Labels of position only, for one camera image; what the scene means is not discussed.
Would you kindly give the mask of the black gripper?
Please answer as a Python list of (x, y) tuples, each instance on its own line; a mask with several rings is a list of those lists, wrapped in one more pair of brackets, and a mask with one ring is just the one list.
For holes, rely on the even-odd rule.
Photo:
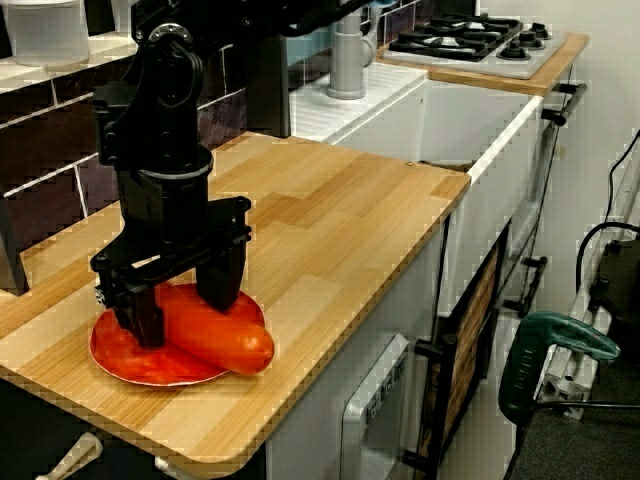
[(145, 349), (164, 345), (164, 317), (154, 287), (188, 270), (198, 295), (217, 311), (237, 300), (250, 227), (243, 196), (211, 200), (212, 167), (180, 174), (117, 174), (122, 232), (91, 260), (97, 297)]

